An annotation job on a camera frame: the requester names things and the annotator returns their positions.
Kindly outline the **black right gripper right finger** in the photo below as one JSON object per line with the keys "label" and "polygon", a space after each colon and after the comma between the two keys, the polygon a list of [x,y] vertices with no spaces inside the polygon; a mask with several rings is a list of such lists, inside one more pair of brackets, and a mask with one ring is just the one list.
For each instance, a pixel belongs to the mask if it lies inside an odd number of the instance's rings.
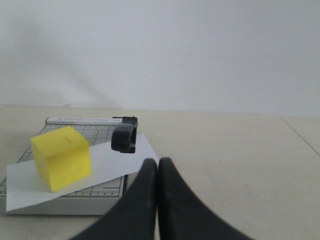
{"label": "black right gripper right finger", "polygon": [[158,164],[158,228],[162,240],[251,239],[211,211],[169,157]]}

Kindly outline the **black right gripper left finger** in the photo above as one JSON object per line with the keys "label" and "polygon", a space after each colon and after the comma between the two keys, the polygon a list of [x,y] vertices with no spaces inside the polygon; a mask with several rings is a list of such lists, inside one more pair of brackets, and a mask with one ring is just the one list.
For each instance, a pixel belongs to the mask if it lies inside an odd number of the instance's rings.
{"label": "black right gripper left finger", "polygon": [[124,196],[104,216],[72,239],[153,240],[157,173],[155,160],[145,159]]}

